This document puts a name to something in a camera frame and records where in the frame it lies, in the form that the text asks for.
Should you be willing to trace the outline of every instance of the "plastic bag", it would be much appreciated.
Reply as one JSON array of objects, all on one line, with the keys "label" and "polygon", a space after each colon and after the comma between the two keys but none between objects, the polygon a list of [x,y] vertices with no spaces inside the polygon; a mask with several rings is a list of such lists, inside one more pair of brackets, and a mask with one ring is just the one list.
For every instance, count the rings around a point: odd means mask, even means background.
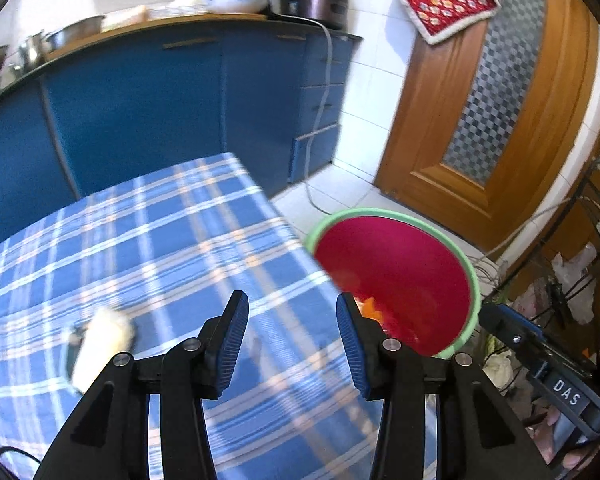
[{"label": "plastic bag", "polygon": [[511,307],[527,319],[531,319],[546,310],[549,307],[549,297],[546,293],[546,279],[536,279],[523,294],[520,294],[516,298]]},{"label": "plastic bag", "polygon": [[[554,268],[555,277],[562,285],[562,290],[566,294],[570,291],[573,294],[580,288],[589,283],[590,278],[587,275],[587,266],[589,266],[596,257],[596,248],[587,243],[573,259],[568,262],[562,260],[560,253],[555,255],[551,262]],[[593,296],[596,288],[596,280],[592,280],[589,285],[581,290],[567,302],[571,315],[580,325],[590,323],[593,319]]]},{"label": "plastic bag", "polygon": [[497,389],[504,388],[513,379],[513,368],[511,366],[510,350],[489,357],[482,371],[490,378]]}]

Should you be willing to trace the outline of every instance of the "black pot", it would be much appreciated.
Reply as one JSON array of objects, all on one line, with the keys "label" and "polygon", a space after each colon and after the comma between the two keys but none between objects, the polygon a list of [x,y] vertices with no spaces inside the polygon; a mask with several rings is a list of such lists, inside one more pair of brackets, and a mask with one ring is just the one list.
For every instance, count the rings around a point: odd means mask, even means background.
[{"label": "black pot", "polygon": [[349,0],[280,0],[281,14],[309,18],[334,30],[347,26]]}]

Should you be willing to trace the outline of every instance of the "cabinet handle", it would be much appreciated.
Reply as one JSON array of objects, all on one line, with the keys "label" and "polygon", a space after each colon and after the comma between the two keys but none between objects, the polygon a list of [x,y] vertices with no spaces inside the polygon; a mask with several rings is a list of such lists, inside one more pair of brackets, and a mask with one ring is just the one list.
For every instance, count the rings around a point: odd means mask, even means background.
[{"label": "cabinet handle", "polygon": [[276,37],[280,38],[280,40],[306,41],[305,36],[292,36],[290,34],[278,34]]},{"label": "cabinet handle", "polygon": [[218,42],[218,38],[210,36],[208,38],[193,38],[193,40],[184,40],[184,41],[176,41],[175,43],[165,43],[162,48],[164,50],[170,48],[179,48],[181,46],[191,46],[199,43],[216,43]]}]

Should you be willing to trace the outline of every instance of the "drawer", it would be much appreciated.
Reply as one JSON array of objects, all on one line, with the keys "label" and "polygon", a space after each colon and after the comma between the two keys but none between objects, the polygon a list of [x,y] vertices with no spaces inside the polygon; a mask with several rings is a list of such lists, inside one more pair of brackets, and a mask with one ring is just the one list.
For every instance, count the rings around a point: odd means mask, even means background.
[{"label": "drawer", "polygon": [[309,161],[309,175],[311,175],[333,160],[339,135],[340,125],[334,124],[312,136],[305,135],[294,139],[289,168],[289,182],[300,182],[304,179],[304,161],[309,138],[314,137]]},{"label": "drawer", "polygon": [[[331,84],[342,84],[347,78],[353,52],[353,40],[347,36],[332,36],[333,60],[331,61]],[[327,67],[327,40],[321,34],[307,36],[304,56],[302,86],[324,85]]]},{"label": "drawer", "polygon": [[[318,113],[324,86],[302,88],[300,91],[299,126],[298,134],[309,134],[314,129],[315,116]],[[329,124],[337,123],[342,109],[344,99],[344,85],[332,85],[329,95],[324,104],[324,110],[320,123],[316,129],[323,128]]]}]

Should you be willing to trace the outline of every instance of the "white bowl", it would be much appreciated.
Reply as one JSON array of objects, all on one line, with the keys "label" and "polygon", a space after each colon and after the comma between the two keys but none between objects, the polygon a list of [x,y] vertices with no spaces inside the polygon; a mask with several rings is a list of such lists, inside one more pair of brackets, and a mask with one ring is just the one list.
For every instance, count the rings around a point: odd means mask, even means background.
[{"label": "white bowl", "polygon": [[205,0],[209,12],[216,14],[255,14],[264,9],[269,0]]}]

